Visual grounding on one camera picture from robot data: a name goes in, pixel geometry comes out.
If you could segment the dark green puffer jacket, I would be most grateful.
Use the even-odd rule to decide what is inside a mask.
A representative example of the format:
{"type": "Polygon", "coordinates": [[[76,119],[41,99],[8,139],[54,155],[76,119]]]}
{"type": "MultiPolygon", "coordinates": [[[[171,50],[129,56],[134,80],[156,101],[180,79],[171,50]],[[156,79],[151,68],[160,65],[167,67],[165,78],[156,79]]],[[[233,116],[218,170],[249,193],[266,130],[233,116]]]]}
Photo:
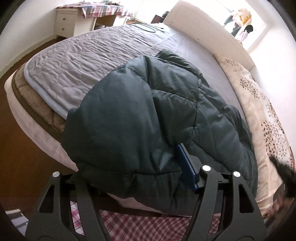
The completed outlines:
{"type": "Polygon", "coordinates": [[[251,133],[239,110],[168,50],[107,74],[69,110],[61,141],[78,176],[97,189],[189,216],[198,197],[182,177],[179,144],[218,172],[240,172],[257,194],[251,133]]]}

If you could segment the red plaid clothing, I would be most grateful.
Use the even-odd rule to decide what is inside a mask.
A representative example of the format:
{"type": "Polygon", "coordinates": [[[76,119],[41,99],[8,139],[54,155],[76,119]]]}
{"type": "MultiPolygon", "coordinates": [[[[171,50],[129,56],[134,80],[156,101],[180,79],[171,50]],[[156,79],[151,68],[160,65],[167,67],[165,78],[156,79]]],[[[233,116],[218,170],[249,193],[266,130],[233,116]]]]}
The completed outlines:
{"type": "Polygon", "coordinates": [[[111,240],[181,240],[188,217],[145,217],[99,210],[111,240]]]}

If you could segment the pink bed sheet mattress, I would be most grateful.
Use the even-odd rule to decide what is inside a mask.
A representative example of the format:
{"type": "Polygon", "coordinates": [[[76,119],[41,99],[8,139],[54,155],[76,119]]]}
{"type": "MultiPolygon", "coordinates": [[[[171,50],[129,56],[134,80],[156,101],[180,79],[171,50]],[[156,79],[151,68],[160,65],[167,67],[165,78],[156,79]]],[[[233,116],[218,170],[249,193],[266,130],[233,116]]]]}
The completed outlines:
{"type": "Polygon", "coordinates": [[[13,74],[7,79],[4,84],[6,91],[6,97],[8,99],[9,107],[15,118],[16,122],[23,130],[23,132],[48,156],[55,159],[57,162],[66,166],[67,168],[77,172],[78,168],[76,164],[70,160],[66,151],[62,148],[61,143],[46,133],[29,114],[21,106],[16,99],[12,87],[11,81],[13,74]]]}

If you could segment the beige floral comforter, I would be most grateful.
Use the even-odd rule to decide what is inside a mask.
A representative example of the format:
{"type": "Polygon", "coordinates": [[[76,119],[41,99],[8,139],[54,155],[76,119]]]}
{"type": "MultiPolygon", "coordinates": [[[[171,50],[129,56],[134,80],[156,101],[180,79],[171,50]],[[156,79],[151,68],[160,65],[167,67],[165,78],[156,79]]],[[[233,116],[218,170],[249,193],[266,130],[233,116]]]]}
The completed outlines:
{"type": "Polygon", "coordinates": [[[258,166],[256,202],[263,216],[269,214],[274,197],[283,181],[269,159],[274,155],[295,170],[295,160],[278,116],[251,73],[240,63],[219,55],[214,56],[227,76],[244,112],[252,133],[252,143],[258,166]]]}

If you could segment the brown fleece blanket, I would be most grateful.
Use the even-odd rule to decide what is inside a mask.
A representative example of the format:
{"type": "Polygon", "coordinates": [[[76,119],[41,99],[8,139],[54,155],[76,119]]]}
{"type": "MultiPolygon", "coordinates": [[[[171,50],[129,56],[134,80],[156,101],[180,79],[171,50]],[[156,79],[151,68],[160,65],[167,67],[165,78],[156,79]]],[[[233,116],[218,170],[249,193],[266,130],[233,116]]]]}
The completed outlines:
{"type": "Polygon", "coordinates": [[[25,64],[17,69],[11,81],[11,87],[16,99],[30,117],[51,137],[60,142],[66,121],[57,114],[26,81],[23,69],[25,64]]]}

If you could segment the grey quilted bed cover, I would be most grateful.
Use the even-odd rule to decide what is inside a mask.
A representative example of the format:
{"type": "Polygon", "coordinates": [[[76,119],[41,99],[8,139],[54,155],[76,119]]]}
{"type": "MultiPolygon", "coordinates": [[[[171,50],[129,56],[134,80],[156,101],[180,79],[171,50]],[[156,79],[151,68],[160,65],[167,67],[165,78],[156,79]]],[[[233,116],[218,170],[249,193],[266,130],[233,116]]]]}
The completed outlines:
{"type": "Polygon", "coordinates": [[[62,118],[110,71],[138,56],[169,50],[193,64],[229,105],[239,100],[214,56],[188,35],[171,27],[149,31],[122,25],[65,39],[32,57],[23,69],[29,85],[62,118]]]}

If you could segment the cream wooden headboard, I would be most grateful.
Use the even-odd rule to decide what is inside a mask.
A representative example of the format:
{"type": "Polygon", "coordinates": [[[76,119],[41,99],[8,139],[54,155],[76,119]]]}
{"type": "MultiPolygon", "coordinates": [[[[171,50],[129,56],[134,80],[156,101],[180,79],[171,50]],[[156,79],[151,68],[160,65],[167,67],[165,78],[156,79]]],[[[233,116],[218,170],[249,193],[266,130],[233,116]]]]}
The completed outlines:
{"type": "Polygon", "coordinates": [[[187,34],[213,55],[234,60],[248,71],[255,66],[248,52],[224,27],[187,1],[178,1],[164,24],[187,34]]]}

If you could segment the white drawer desk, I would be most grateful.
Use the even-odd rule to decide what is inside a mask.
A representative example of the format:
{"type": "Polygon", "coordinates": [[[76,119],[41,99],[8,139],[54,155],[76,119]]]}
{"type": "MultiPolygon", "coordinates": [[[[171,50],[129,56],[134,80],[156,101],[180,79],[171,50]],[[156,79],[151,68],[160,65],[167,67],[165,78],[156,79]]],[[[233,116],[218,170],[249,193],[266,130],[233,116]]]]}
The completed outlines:
{"type": "Polygon", "coordinates": [[[116,15],[84,18],[79,9],[57,9],[55,23],[55,38],[70,38],[84,33],[91,32],[96,25],[112,27],[116,15]]]}

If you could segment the plaid desk cloth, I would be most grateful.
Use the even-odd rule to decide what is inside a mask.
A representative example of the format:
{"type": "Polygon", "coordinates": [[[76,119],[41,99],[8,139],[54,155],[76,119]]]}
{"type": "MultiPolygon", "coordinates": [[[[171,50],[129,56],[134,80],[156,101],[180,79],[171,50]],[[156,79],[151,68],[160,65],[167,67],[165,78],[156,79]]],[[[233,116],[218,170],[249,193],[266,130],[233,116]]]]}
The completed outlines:
{"type": "Polygon", "coordinates": [[[85,19],[112,15],[134,17],[134,13],[126,7],[114,4],[75,3],[57,7],[57,10],[66,9],[77,9],[85,19]]]}

